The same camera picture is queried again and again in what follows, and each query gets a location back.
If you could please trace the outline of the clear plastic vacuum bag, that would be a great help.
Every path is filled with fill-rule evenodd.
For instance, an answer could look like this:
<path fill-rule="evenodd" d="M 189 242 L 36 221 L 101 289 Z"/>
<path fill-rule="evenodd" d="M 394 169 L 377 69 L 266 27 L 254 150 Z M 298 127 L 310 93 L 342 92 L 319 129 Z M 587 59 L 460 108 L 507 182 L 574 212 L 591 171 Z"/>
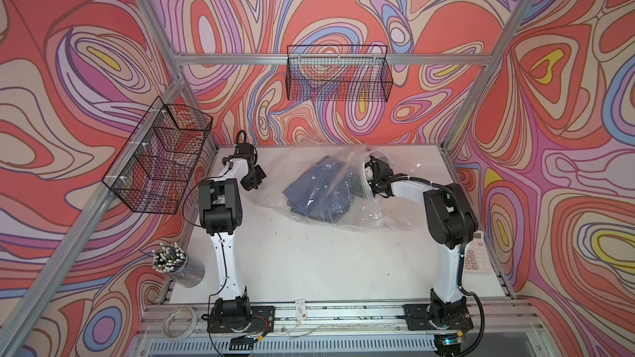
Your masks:
<path fill-rule="evenodd" d="M 246 195 L 294 221 L 351 231 L 390 228 L 413 231 L 426 225 L 425 208 L 385 191 L 373 193 L 373 160 L 396 175 L 411 172 L 372 145 L 292 145 L 261 151 L 264 183 Z"/>

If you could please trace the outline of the blue checked shirt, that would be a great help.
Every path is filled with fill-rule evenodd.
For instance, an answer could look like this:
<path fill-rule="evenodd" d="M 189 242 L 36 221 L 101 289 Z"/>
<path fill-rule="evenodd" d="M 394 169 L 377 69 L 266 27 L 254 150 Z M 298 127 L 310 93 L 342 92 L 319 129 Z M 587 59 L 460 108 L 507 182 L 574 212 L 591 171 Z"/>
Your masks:
<path fill-rule="evenodd" d="M 284 191 L 292 213 L 329 224 L 339 222 L 355 198 L 363 198 L 359 175 L 329 155 L 308 168 Z"/>

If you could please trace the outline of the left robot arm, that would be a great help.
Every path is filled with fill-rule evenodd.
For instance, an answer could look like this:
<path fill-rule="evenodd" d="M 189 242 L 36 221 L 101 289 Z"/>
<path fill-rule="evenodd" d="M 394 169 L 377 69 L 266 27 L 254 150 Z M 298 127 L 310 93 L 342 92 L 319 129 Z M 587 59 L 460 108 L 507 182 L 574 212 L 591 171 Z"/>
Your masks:
<path fill-rule="evenodd" d="M 198 185 L 198 225 L 213 244 L 218 291 L 211 299 L 233 300 L 244 294 L 235 258 L 235 234 L 243 220 L 241 193 L 259 188 L 266 174 L 256 155 L 234 154 L 224 161 L 222 171 Z"/>

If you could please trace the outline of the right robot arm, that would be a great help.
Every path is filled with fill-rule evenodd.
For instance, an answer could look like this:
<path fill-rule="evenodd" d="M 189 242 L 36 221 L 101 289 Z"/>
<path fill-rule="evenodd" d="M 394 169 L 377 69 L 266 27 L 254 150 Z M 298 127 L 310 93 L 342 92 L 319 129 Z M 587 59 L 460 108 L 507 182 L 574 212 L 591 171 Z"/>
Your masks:
<path fill-rule="evenodd" d="M 431 299 L 449 304 L 466 297 L 465 256 L 478 231 L 478 221 L 461 185 L 443 185 L 395 173 L 387 162 L 374 156 L 366 162 L 364 170 L 373 195 L 403 198 L 424 206 L 429 234 L 438 244 L 437 277 Z"/>

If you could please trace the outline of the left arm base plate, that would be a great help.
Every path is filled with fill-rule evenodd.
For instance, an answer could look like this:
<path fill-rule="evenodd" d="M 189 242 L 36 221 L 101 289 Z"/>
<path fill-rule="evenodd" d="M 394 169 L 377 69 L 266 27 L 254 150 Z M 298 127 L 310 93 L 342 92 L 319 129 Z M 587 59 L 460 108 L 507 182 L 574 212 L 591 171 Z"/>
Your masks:
<path fill-rule="evenodd" d="M 249 308 L 215 305 L 207 320 L 209 334 L 261 334 L 271 332 L 274 327 L 275 307 L 273 305 Z"/>

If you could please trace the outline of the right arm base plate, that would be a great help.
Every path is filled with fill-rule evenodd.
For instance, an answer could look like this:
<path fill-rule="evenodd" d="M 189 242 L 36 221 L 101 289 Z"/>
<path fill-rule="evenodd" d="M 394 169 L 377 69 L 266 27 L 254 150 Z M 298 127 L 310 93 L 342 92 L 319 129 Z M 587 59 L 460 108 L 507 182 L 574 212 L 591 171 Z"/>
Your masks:
<path fill-rule="evenodd" d="M 410 331 L 469 332 L 474 323 L 465 303 L 405 304 L 403 319 Z"/>

